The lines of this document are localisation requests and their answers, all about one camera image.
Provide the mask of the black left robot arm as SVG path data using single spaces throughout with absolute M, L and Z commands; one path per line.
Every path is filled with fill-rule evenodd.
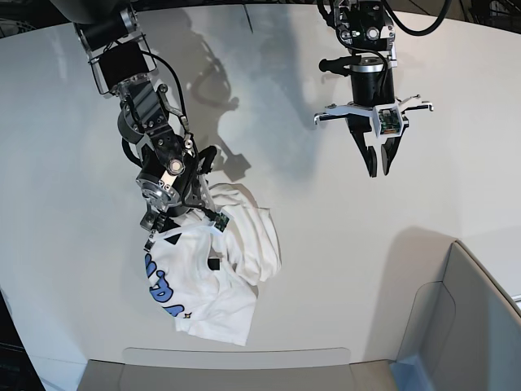
M 370 177 L 377 176 L 378 158 L 374 147 L 366 144 L 372 133 L 381 141 L 383 173 L 389 174 L 402 136 L 409 127 L 406 113 L 434 110 L 419 95 L 399 99 L 395 95 L 392 70 L 397 66 L 394 23 L 381 1 L 323 1 L 317 8 L 326 24 L 334 29 L 339 43 L 349 55 L 322 59 L 321 72 L 348 77 L 352 102 L 334 103 L 314 115 L 313 121 L 346 121 Z

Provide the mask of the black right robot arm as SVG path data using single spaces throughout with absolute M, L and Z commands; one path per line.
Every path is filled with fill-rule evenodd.
M 55 1 L 74 25 L 97 89 L 120 100 L 117 126 L 127 158 L 140 168 L 136 178 L 147 211 L 145 249 L 158 239 L 176 243 L 200 226 L 222 233 L 229 222 L 213 203 L 206 175 L 217 148 L 198 150 L 186 106 L 173 107 L 168 86 L 150 74 L 163 59 L 151 52 L 129 1 Z

